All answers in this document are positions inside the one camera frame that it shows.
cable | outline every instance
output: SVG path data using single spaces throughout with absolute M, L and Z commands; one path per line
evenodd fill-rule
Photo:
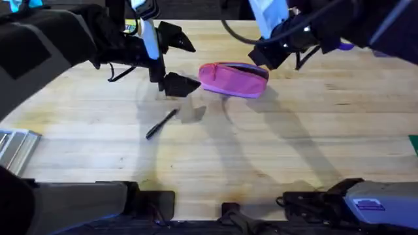
M 331 11 L 336 5 L 338 5 L 342 1 L 346 1 L 346 0 L 333 0 L 332 2 L 330 2 L 329 4 L 327 4 L 325 7 L 319 9 L 318 11 L 314 12 L 310 16 L 306 17 L 305 20 L 303 20 L 302 22 L 298 23 L 296 26 L 290 28 L 286 32 L 280 33 L 280 34 L 272 37 L 271 39 L 265 39 L 265 40 L 252 40 L 252 39 L 247 39 L 247 38 L 239 35 L 238 33 L 235 33 L 233 31 L 233 29 L 231 29 L 231 27 L 229 27 L 228 23 L 226 22 L 225 18 L 223 17 L 223 10 L 226 9 L 227 0 L 225 1 L 224 4 L 222 3 L 222 1 L 224 1 L 224 0 L 220 0 L 219 1 L 220 2 L 220 7 L 221 7 L 221 22 L 222 22 L 223 27 L 227 30 L 227 32 L 232 37 L 234 37 L 236 40 L 239 40 L 240 42 L 243 42 L 243 43 L 246 43 L 246 44 L 251 44 L 251 45 L 265 45 L 265 44 L 270 44 L 270 43 L 273 43 L 273 42 L 278 42 L 282 38 L 287 37 L 287 36 L 291 35 L 292 33 L 295 33 L 296 31 L 305 28 L 314 19 L 316 19 L 316 18 L 324 15 L 325 13 Z
M 310 51 L 307 55 L 305 55 L 305 57 L 303 57 L 302 60 L 300 60 L 300 53 L 297 52 L 296 53 L 296 68 L 295 70 L 299 70 L 302 68 L 302 66 L 309 60 L 309 58 L 311 58 L 311 56 L 313 56 L 315 53 L 317 53 L 319 51 L 319 49 L 321 49 L 321 46 L 316 46 L 315 48 L 312 49 L 312 51 Z

wood grain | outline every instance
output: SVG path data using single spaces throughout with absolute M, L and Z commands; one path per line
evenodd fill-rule
M 215 61 L 251 63 L 251 46 L 215 21 L 173 21 L 197 52 L 170 49 L 167 71 L 187 76 Z M 254 22 L 231 22 L 258 37 Z M 176 191 L 175 219 L 215 219 L 222 202 L 255 218 L 283 219 L 274 199 L 326 189 L 350 177 L 416 181 L 418 69 L 369 50 L 315 55 L 300 72 L 290 57 L 256 100 L 198 90 L 167 98 L 137 69 L 109 84 L 110 70 L 84 63 L 17 108 L 2 127 L 43 135 L 24 176 L 38 181 L 133 180 Z M 117 66 L 121 72 L 124 66 Z M 181 113 L 151 141 L 149 129 Z

pink pencil case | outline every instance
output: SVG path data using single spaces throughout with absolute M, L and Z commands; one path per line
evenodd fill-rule
M 257 98 L 267 87 L 268 71 L 246 63 L 208 63 L 200 67 L 199 80 L 208 91 Z

pen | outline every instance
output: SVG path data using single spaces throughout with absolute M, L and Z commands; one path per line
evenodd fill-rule
M 174 117 L 174 115 L 176 115 L 178 112 L 178 109 L 174 109 L 173 111 L 171 111 L 167 117 L 165 117 L 165 119 L 163 121 L 161 121 L 160 123 L 158 123 L 157 125 L 155 125 L 154 127 L 151 128 L 150 131 L 148 131 L 148 133 L 146 133 L 146 139 L 149 140 L 157 131 L 159 131 L 163 125 L 172 117 Z

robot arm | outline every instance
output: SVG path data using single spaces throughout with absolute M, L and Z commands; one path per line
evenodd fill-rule
M 156 29 L 150 19 L 155 11 L 140 8 L 142 35 L 137 29 L 124 33 L 125 1 L 106 3 L 108 8 L 45 6 L 0 16 L 0 120 L 62 72 L 87 60 L 96 69 L 106 63 L 130 65 L 126 73 L 148 68 L 150 82 L 170 96 L 185 97 L 199 87 L 192 79 L 166 74 L 163 54 L 169 46 L 195 51 L 181 27 L 161 22 Z
M 289 0 L 298 14 L 283 9 L 285 0 L 251 0 L 251 8 L 262 38 L 249 40 L 237 35 L 223 20 L 226 30 L 236 39 L 254 44 L 249 54 L 256 65 L 277 69 L 291 54 L 297 55 L 297 69 L 316 50 L 324 54 L 340 46 L 344 38 L 360 47 L 418 64 L 418 1 L 414 0 Z M 305 60 L 300 54 L 314 47 Z

